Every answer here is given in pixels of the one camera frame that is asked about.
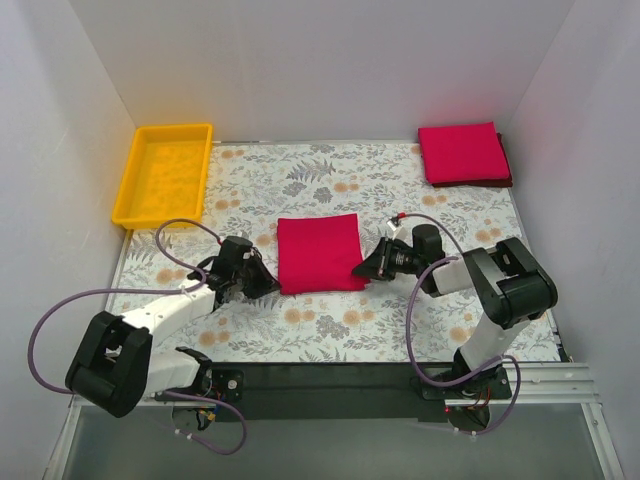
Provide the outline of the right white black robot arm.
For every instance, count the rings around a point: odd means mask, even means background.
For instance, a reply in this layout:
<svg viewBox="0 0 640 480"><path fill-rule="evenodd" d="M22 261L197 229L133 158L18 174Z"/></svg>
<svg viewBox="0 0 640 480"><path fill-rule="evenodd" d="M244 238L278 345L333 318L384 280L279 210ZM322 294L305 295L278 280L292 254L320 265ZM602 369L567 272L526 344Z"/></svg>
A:
<svg viewBox="0 0 640 480"><path fill-rule="evenodd" d="M518 238L502 240L491 249L448 256L443 232L437 225L421 224L413 228L410 243L383 237L352 273L378 281L413 275L417 279L413 291L433 298L474 291L482 316L456 350L451 366L435 376L416 366L416 376L424 392L443 398L507 399L511 389L505 354L526 326L557 304L557 288Z"/></svg>

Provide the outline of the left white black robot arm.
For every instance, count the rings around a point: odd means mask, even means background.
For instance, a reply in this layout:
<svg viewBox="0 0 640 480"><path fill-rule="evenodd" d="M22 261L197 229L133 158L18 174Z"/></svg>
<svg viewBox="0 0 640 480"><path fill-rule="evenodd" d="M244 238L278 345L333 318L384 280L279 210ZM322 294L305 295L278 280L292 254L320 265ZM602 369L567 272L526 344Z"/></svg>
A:
<svg viewBox="0 0 640 480"><path fill-rule="evenodd" d="M189 347L158 346L188 323L241 294L259 299L279 282L251 241L230 236L219 252L196 265L176 293L120 315L96 314L66 373L65 385L116 418L143 398L171 392L200 400L214 389L213 363Z"/></svg>

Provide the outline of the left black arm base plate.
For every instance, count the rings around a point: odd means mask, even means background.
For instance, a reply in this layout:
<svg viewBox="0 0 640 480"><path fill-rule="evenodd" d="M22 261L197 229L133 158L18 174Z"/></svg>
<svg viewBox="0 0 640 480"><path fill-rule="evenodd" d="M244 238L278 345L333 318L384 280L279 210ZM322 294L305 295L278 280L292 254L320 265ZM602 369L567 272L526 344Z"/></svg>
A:
<svg viewBox="0 0 640 480"><path fill-rule="evenodd" d="M158 392L153 395L153 398L158 401L169 401L168 393L179 393L235 403L242 399L244 380L245 375L242 370L212 369L199 375L191 386Z"/></svg>

